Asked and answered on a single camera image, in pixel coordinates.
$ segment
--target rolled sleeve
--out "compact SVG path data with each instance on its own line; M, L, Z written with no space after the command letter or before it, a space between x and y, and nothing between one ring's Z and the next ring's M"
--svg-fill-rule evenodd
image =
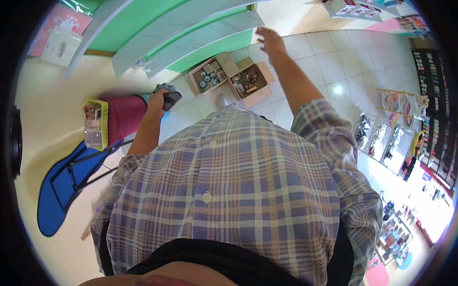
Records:
M100 248L100 239L102 234L102 229L105 223L109 222L111 217L111 212L113 210L114 204L117 202L119 196L121 195L125 184L129 181L132 173L138 168L142 163L146 155L127 155L121 159L118 165L118 170L114 173L112 177L113 186L108 192L107 197L105 198L102 208L95 215L91 223L91 234L94 240L94 246L96 248L97 263L100 268L100 272L103 273L102 264L100 262L99 248Z
M314 144L329 165L340 201L340 221L355 254L349 285L358 285L380 236L382 200L356 166L358 150L351 123L340 118L328 101L317 99L299 109L291 131Z

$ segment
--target foot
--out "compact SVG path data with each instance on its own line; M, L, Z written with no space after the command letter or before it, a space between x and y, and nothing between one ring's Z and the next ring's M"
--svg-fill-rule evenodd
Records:
M216 96L215 105L216 105L216 108L218 108L218 110L225 108L226 106L228 106L231 103L232 102L230 102L222 93Z

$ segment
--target plaid shirt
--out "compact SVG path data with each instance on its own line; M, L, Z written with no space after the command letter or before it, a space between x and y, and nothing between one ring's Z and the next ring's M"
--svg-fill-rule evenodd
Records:
M119 163L92 222L115 275L176 238L247 248L310 285L326 285L339 221L354 251L350 285L365 273L382 224L382 202L356 166L348 121L324 99L296 114L291 131L228 107Z

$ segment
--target open cardboard box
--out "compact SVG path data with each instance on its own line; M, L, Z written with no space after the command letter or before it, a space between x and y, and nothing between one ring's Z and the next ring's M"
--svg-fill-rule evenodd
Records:
M233 93L235 99L241 99L246 107L251 107L272 94L268 84L274 82L275 78L273 77L266 63L260 62L255 64L250 57L247 57L238 62L237 67L239 70L236 73L230 75L227 80L229 90ZM257 89L248 94L239 94L232 84L231 78L243 72L244 70L251 70L258 73L257 81L252 84L252 86L256 86Z
M194 74L200 72L204 66L213 62L214 60L218 62L221 69L225 72L227 79L210 88L209 90L201 92L202 89L196 82ZM253 84L253 86L257 87L257 89L250 92L249 94L242 94L242 96L240 96L240 94L232 85L231 78L250 68L258 72L257 81L255 84ZM237 100L241 99L245 106L249 108L272 94L268 84L274 82L275 78L273 77L266 63L260 62L255 64L250 57L247 57L236 64L234 60L232 60L232 58L229 56L228 52L223 52L216 57L206 60L196 68L192 69L189 72L187 81L192 93L194 94L194 97L198 96L199 94L208 95L219 86L227 84L228 89L232 92L234 97Z
M199 86L199 82L196 81L196 76L195 74L199 75L200 77L200 72L203 69L204 66L206 66L209 63L212 63L214 61L217 61L219 64L219 67L224 71L226 74L226 79L215 85L214 87L210 88L207 91L203 91L202 88ZM223 52L213 58L210 58L194 69L192 69L187 77L187 81L189 84L189 88L191 89L192 93L194 94L194 97L198 96L199 94L209 94L212 90L216 89L217 87L226 84L227 82L227 77L235 72L237 72L239 68L235 64L234 60L230 57L228 52Z

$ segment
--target shirt button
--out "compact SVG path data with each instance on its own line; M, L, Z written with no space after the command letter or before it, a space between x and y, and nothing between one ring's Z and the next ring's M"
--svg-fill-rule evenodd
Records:
M218 146L218 143L216 141L212 141L209 144L210 148L215 149Z
M202 195L202 201L206 204L212 201L212 195L207 191L205 194Z

